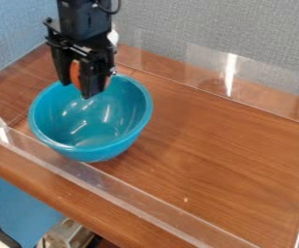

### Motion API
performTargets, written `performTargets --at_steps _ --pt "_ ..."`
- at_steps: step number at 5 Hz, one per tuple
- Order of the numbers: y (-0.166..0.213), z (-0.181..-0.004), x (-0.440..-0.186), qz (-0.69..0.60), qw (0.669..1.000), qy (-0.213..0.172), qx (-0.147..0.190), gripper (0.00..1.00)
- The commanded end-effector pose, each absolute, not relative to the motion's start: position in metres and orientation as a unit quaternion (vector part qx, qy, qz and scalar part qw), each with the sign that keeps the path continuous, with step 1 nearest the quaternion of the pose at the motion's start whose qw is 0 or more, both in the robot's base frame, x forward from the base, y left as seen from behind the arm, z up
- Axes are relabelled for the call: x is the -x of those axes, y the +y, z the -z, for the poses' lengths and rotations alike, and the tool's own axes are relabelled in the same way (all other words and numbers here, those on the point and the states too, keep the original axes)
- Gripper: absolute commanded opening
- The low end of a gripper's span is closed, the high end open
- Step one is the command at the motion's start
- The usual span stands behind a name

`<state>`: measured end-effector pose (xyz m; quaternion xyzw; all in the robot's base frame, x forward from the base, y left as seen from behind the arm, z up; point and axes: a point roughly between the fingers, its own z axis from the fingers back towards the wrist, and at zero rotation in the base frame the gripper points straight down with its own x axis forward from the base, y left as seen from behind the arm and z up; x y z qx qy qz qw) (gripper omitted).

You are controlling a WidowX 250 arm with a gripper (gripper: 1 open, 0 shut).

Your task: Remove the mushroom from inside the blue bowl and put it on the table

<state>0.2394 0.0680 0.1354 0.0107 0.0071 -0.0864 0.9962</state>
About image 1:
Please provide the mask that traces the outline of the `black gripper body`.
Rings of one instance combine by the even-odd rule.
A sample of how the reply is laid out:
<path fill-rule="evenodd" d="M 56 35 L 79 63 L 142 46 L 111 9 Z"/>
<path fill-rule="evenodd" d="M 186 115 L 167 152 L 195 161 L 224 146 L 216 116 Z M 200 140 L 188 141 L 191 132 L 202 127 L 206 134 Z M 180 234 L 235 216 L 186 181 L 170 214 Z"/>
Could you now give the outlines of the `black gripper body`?
<path fill-rule="evenodd" d="M 107 58 L 114 62 L 115 47 L 107 39 L 112 30 L 112 0 L 56 0 L 58 17 L 47 17 L 50 47 L 68 49 L 74 59 Z"/>

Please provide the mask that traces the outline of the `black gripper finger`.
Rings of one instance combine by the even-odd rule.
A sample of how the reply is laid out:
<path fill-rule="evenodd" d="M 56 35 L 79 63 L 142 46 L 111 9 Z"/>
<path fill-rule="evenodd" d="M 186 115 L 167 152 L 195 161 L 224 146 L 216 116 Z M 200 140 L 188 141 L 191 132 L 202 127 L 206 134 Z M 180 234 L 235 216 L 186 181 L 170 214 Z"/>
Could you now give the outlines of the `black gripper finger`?
<path fill-rule="evenodd" d="M 51 53 L 59 81 L 63 85 L 70 85 L 74 83 L 74 77 L 76 76 L 74 53 L 60 47 L 51 47 Z"/>
<path fill-rule="evenodd" d="M 106 90 L 107 79 L 114 72 L 114 63 L 107 58 L 80 59 L 79 81 L 82 97 L 84 99 L 90 99 Z"/>

